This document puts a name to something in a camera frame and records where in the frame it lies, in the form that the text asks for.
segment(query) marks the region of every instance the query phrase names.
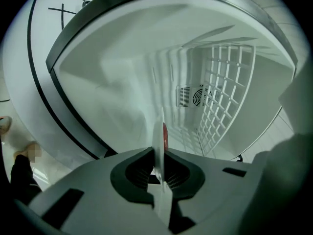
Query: red object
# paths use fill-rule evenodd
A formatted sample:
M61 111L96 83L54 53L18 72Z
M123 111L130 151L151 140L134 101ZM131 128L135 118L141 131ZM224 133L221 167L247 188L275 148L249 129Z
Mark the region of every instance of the red object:
M168 149L168 133L166 124L163 123L163 140L164 140L164 152Z

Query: black slot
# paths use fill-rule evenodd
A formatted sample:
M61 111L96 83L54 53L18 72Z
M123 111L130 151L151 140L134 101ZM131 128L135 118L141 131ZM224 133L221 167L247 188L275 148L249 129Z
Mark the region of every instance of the black slot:
M234 169L234 168L224 168L223 172L229 173L229 174L233 174L235 176L239 176L239 177L244 177L246 174L246 171L244 170L238 170L238 169Z
M156 175L150 175L148 183L153 185L160 185L160 181L157 179Z
M83 192L77 189L69 189L42 217L49 225L60 229L69 214L77 205Z

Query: person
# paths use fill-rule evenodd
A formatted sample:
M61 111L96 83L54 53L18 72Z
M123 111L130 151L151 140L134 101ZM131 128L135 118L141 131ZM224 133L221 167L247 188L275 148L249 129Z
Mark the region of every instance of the person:
M0 137L8 133L12 118L0 117ZM13 154L14 165L11 170L11 192L13 198L28 205L30 201L41 192L33 178L30 163L35 162L35 157L41 155L41 148L36 142L29 143L24 150Z

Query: white grid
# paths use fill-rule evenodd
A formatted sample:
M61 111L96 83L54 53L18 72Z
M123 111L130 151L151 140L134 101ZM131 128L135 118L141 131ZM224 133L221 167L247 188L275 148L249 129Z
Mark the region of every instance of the white grid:
M201 118L196 128L204 156L219 143L237 116L250 86L255 62L252 46L210 47L208 52L203 88L208 88L212 95L202 93L204 106L199 109Z

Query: black pants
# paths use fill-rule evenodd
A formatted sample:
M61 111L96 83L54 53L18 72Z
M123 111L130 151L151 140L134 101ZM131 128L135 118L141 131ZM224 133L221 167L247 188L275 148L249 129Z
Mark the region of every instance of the black pants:
M33 171L27 157L18 155L11 171L11 187L13 197L28 205L41 192L33 178Z

